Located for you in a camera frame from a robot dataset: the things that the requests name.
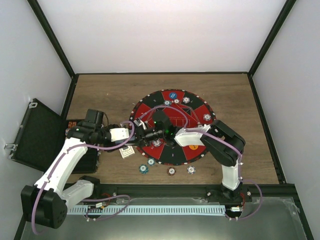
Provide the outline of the green chip mat edge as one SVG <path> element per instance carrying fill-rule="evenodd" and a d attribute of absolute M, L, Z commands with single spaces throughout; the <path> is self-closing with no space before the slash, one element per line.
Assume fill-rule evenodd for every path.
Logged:
<path fill-rule="evenodd" d="M 153 166 L 153 165 L 155 165 L 155 163 L 156 163 L 156 161 L 155 161 L 153 158 L 149 158 L 149 159 L 147 160 L 147 164 L 148 164 L 149 166 Z"/>

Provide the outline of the green poker chip stack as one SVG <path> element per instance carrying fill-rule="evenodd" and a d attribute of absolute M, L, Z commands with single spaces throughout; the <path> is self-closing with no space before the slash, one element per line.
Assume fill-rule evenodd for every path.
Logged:
<path fill-rule="evenodd" d="M 145 165 L 145 164 L 141 164 L 141 165 L 139 166 L 139 172 L 140 172 L 141 174 L 147 174 L 147 173 L 149 172 L 148 166 Z"/>

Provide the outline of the green chips seat five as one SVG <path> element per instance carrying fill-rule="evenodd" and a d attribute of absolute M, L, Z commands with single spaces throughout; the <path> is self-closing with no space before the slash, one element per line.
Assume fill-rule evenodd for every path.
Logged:
<path fill-rule="evenodd" d="M 165 100 L 164 101 L 164 105 L 165 106 L 170 106 L 172 104 L 172 102 L 170 100 Z"/>

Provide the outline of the orange brown poker chip stack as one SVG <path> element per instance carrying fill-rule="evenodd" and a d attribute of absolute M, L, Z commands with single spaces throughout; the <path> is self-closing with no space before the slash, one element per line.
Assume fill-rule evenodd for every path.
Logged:
<path fill-rule="evenodd" d="M 174 176 L 176 174 L 176 169 L 174 167 L 169 167 L 167 169 L 167 174 L 171 177 Z"/>

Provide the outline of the blue small blind button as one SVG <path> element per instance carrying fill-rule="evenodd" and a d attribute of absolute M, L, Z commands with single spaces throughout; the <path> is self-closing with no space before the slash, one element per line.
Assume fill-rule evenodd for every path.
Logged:
<path fill-rule="evenodd" d="M 168 97 L 169 97 L 170 99 L 172 99 L 172 100 L 175 100 L 175 99 L 177 99 L 178 95 L 177 95 L 176 92 L 170 92 L 170 93 L 168 94 Z"/>

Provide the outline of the blue white chips seat six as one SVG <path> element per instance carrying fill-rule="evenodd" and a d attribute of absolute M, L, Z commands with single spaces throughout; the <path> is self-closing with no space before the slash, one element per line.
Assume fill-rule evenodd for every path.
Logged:
<path fill-rule="evenodd" d="M 184 97 L 184 98 L 182 99 L 182 102 L 183 102 L 184 104 L 188 104 L 188 103 L 190 102 L 190 98 L 189 98 L 189 97 Z"/>

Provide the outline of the blue white poker chip stack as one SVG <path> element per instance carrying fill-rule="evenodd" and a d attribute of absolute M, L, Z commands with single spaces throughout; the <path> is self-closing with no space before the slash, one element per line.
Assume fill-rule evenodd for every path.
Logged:
<path fill-rule="evenodd" d="M 187 173 L 191 175 L 196 173 L 196 168 L 192 165 L 189 165 L 186 170 L 187 170 Z"/>

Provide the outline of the blue white chips seat eight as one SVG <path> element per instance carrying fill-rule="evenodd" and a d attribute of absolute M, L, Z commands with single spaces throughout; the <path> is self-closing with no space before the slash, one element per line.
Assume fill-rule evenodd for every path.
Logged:
<path fill-rule="evenodd" d="M 211 115 L 206 113 L 203 115 L 203 119 L 208 122 L 211 120 Z"/>

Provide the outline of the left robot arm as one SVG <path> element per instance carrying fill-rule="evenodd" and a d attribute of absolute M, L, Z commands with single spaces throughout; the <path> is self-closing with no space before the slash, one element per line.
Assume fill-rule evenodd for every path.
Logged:
<path fill-rule="evenodd" d="M 67 211 L 79 203 L 101 201 L 100 180 L 84 176 L 70 187 L 66 182 L 80 159 L 89 149 L 113 151 L 125 146 L 146 146 L 153 131 L 139 117 L 134 121 L 123 121 L 120 125 L 104 126 L 106 114 L 88 109 L 85 119 L 69 129 L 57 157 L 32 186 L 26 185 L 21 191 L 23 216 L 31 223 L 37 235 L 36 226 L 59 228 Z"/>

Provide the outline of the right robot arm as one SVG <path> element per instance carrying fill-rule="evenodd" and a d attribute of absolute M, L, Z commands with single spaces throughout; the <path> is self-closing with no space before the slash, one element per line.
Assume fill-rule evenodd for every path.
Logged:
<path fill-rule="evenodd" d="M 163 139 L 173 147 L 204 146 L 221 165 L 223 198 L 232 202 L 240 196 L 242 185 L 240 165 L 246 144 L 243 137 L 220 120 L 188 128 L 174 126 L 163 110 L 155 111 L 152 117 L 154 127 L 146 127 L 141 117 L 134 121 L 138 127 L 136 138 L 139 139 L 141 146 L 149 146 L 152 141 L 158 139 Z"/>

